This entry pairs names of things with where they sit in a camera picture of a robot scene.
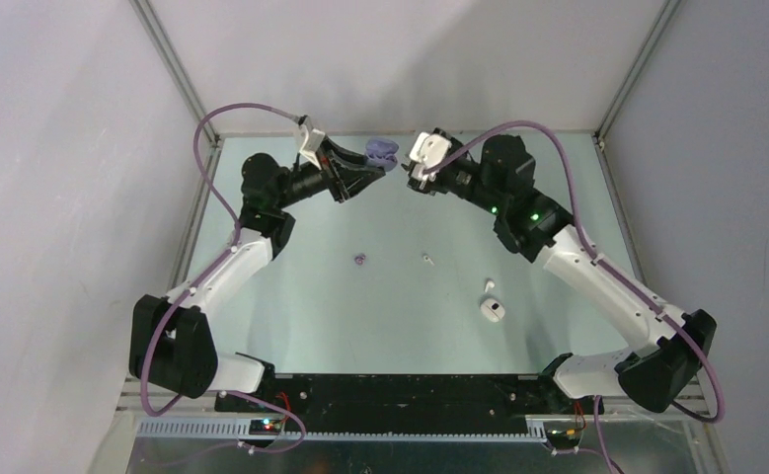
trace white object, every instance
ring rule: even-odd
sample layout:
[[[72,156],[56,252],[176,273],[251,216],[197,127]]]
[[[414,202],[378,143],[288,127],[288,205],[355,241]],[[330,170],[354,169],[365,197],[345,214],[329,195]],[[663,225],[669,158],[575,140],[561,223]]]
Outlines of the white object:
[[[451,148],[451,141],[442,135],[421,132],[411,148],[408,157],[418,165],[414,168],[411,177],[418,180],[433,180],[435,173],[426,174],[424,170],[432,168],[445,159],[445,155]]]
[[[628,343],[628,348],[600,355],[573,355],[557,369],[556,384],[570,398],[587,395],[624,396],[617,382],[614,366],[631,353],[647,356],[659,349],[657,340],[674,336],[666,323],[658,320],[653,311],[629,291],[621,282],[606,272],[599,262],[608,262],[623,277],[656,301],[675,321],[682,322],[683,310],[669,304],[644,285],[622,272],[604,254],[592,259],[581,245],[577,230],[568,225],[554,237],[556,244],[545,247],[535,263],[561,278],[579,293],[596,303],[608,322]]]
[[[270,239],[255,230],[242,229],[239,241],[234,243],[233,247],[237,248],[237,251],[231,251],[200,285],[191,286],[192,281],[187,280],[166,293],[172,301],[188,289],[190,296],[182,306],[199,307],[206,315],[210,331],[213,316],[218,313],[218,308],[236,294],[245,281],[273,259]],[[264,370],[261,362],[246,355],[218,354],[215,378],[207,390],[238,390],[251,393],[262,381]]]
[[[494,298],[487,298],[480,303],[480,311],[483,313],[483,316],[486,316],[486,319],[493,323],[503,319],[503,316],[506,315],[506,308]]]
[[[317,169],[321,169],[320,162],[317,160],[317,149],[326,138],[326,132],[314,126],[310,117],[303,119],[303,122],[294,130],[294,140],[299,147],[300,156],[310,161]]]

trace gray wall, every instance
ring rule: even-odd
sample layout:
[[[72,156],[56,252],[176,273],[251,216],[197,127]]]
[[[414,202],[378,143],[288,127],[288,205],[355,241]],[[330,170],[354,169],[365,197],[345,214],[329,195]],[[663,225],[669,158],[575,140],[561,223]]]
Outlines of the gray wall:
[[[86,471],[178,254],[193,128],[129,2],[0,0],[0,472]]]
[[[521,115],[592,130],[663,0],[152,3],[208,109],[247,98],[335,133],[481,130]],[[212,123],[286,133],[270,114]]]
[[[650,284],[719,321],[733,471],[769,472],[769,2],[685,3],[607,156]]]

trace glass tabletop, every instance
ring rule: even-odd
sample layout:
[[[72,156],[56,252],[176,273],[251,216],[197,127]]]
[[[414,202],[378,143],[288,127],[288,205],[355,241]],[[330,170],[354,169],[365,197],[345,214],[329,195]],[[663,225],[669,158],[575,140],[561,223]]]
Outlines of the glass tabletop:
[[[465,142],[475,134],[456,136]],[[569,208],[552,144],[538,134],[522,136],[537,162],[536,187]],[[400,144],[400,156],[413,142],[412,135],[387,137]],[[591,136],[559,137],[587,233],[630,272]],[[362,151],[369,136],[332,138]],[[224,140],[215,185],[236,209],[242,163],[257,152],[290,166],[296,148],[290,137]],[[479,160],[480,148],[472,154]],[[321,193],[287,211],[296,218],[288,245],[213,316],[222,352],[258,357],[277,372],[534,373],[562,353],[625,347],[590,301],[510,254],[492,230],[493,216],[453,195],[409,190],[401,168],[345,203]],[[217,255],[231,229],[229,215],[211,197],[191,275]],[[355,262],[358,254],[366,257],[363,265]],[[496,284],[489,294],[506,310],[497,323],[479,308],[487,278]]]
[[[626,473],[722,472],[699,423],[625,422],[602,427],[611,458]],[[596,430],[584,435],[579,455],[551,456],[538,442],[307,441],[281,455],[248,455],[218,439],[141,437],[128,471],[154,473],[578,473],[608,471]],[[160,464],[184,461],[161,467]]]

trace purple object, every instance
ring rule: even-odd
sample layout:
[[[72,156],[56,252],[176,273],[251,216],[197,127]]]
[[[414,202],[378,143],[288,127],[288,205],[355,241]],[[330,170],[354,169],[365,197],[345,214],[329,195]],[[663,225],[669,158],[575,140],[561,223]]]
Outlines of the purple object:
[[[399,164],[396,152],[399,144],[387,138],[370,138],[366,142],[366,162],[390,171]]]

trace small white object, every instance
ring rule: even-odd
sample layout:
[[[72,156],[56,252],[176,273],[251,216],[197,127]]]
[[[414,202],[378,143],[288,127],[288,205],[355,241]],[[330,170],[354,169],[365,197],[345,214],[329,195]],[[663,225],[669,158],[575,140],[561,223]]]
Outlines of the small white object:
[[[494,298],[486,298],[486,300],[480,304],[480,311],[483,312],[483,316],[486,316],[486,319],[493,323],[503,319],[503,316],[506,315],[506,308]]]

